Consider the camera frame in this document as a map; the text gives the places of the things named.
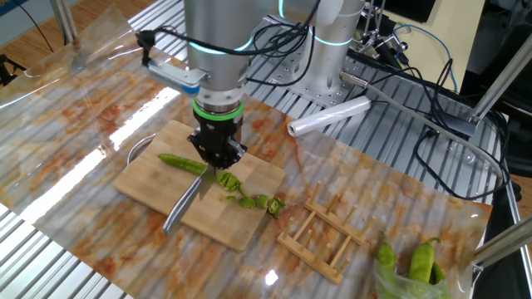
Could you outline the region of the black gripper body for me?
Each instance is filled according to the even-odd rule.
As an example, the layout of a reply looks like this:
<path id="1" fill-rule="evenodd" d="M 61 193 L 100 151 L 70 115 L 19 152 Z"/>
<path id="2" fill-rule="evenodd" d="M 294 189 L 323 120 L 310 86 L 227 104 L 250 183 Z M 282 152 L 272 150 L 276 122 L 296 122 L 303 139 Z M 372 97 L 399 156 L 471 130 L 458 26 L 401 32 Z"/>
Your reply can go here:
<path id="1" fill-rule="evenodd" d="M 206 135 L 206 139 L 212 146 L 214 151 L 214 167 L 218 167 L 218 158 L 225 142 L 228 140 L 236 140 L 239 142 L 237 135 L 240 133 L 242 120 L 207 120 L 205 118 L 199 119 L 199 130 Z"/>

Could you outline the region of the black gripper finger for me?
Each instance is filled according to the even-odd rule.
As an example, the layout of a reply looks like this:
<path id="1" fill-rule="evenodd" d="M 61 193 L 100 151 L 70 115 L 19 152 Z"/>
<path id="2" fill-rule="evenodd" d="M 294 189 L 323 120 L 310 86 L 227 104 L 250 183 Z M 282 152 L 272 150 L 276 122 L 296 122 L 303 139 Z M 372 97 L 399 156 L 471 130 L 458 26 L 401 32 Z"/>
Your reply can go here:
<path id="1" fill-rule="evenodd" d="M 224 143 L 219 154 L 218 167 L 220 169 L 230 168 L 242 159 L 247 149 L 247 146 L 240 144 L 236 140 L 228 140 Z"/>
<path id="2" fill-rule="evenodd" d="M 194 130 L 188 137 L 188 141 L 195 147 L 200 158 L 208 165 L 214 166 L 214 151 L 211 144 L 205 138 L 206 135 L 200 130 Z"/>

